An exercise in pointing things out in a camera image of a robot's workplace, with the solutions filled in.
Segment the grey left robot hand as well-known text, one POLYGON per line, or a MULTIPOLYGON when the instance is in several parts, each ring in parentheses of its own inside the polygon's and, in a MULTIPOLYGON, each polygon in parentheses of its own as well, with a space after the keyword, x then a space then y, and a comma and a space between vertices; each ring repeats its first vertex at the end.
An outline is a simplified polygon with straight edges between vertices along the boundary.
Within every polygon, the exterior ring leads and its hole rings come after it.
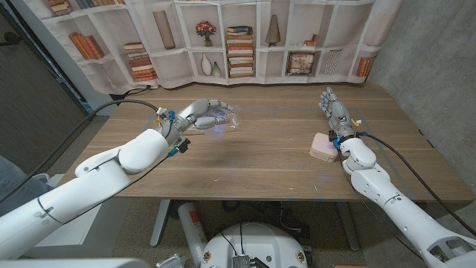
POLYGON ((235 108, 220 100, 199 99, 179 112, 169 116, 165 108, 159 108, 156 114, 164 119, 162 135, 169 145, 175 144, 183 136, 182 133, 194 126, 198 130, 207 130, 217 125, 231 122, 229 114, 235 108))

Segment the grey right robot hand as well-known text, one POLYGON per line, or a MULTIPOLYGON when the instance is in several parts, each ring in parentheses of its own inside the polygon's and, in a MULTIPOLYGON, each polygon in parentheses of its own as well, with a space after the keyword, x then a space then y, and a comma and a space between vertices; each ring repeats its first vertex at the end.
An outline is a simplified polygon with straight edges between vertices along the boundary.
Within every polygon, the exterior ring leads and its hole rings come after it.
POLYGON ((356 137, 351 116, 330 86, 322 92, 319 107, 328 118, 329 126, 339 138, 356 137))

